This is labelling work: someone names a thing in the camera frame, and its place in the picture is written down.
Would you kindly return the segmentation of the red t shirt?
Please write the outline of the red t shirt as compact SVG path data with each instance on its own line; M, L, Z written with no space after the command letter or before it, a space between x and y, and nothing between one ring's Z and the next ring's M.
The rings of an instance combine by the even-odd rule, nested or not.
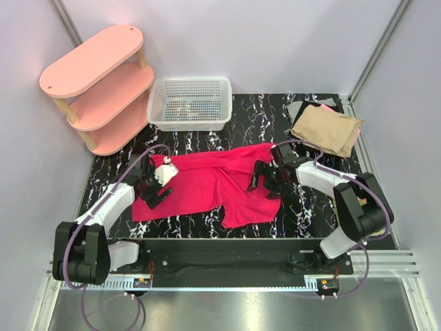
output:
M172 163L178 168L178 174L167 185L173 193L154 209L138 198L132 205L132 220L151 221L223 206L224 228L272 221L279 210L280 199L268 199L268 190L261 183L255 190L247 191L255 162L270 162L272 146L272 143L259 143L232 150L173 156Z

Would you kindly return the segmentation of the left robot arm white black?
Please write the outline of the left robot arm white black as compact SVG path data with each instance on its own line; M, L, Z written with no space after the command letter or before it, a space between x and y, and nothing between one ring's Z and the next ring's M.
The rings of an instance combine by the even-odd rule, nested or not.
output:
M157 164L152 157L139 157L88 211L57 226L52 260L54 279L79 289L103 284L109 273L123 266L135 273L148 267L144 243L110 239L107 234L137 199L153 210L171 195L173 189L168 183L178 174L178 168L170 157L161 161Z

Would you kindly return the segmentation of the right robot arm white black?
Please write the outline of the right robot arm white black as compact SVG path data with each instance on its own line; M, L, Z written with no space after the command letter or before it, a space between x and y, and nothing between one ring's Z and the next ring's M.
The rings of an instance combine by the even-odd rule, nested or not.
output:
M293 268L331 272L352 250L388 235L393 211L372 173L349 174L297 157L287 142L272 146L270 154L270 161L255 162L248 191L262 185L268 199L284 199L295 185L308 186L331 197L336 207L337 228L313 252L291 260Z

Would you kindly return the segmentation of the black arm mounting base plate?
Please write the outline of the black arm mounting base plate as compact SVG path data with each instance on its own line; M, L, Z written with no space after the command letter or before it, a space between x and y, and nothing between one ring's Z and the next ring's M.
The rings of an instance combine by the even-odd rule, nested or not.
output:
M264 269L299 274L353 274L348 255L330 264L312 265L319 239L142 239L156 274L184 268Z

